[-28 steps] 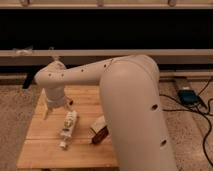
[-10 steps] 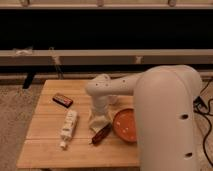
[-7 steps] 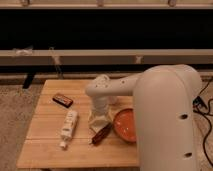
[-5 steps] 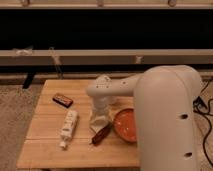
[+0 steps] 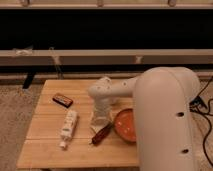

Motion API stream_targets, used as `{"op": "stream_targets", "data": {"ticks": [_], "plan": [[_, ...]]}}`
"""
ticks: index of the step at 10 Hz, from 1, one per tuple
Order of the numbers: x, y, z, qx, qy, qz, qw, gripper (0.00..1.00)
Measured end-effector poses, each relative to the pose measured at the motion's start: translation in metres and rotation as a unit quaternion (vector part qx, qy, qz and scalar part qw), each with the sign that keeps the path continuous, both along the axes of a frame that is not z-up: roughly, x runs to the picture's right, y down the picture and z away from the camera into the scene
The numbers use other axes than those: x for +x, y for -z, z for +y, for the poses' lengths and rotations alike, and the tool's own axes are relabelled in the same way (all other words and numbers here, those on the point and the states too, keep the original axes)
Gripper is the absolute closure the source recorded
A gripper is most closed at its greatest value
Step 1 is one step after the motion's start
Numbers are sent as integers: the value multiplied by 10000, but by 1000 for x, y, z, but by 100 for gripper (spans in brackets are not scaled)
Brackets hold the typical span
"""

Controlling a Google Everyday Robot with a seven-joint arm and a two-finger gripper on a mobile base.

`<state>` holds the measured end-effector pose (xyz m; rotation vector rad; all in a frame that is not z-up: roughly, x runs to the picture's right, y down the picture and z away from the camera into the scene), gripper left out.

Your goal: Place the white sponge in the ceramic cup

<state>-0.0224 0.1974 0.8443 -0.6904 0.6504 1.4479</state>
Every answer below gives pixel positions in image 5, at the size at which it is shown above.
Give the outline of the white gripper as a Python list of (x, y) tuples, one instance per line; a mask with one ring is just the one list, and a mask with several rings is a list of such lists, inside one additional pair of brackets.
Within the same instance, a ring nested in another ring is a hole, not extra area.
[(111, 111), (111, 101), (109, 99), (101, 99), (94, 101), (94, 117), (109, 119)]

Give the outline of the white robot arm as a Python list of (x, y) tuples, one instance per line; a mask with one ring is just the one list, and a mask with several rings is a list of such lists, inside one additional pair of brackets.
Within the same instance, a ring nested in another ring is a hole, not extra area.
[(111, 83), (93, 83), (94, 116), (109, 113), (116, 97), (133, 99), (140, 171), (198, 171), (189, 104), (200, 90), (197, 74), (185, 67), (156, 67), (141, 75)]

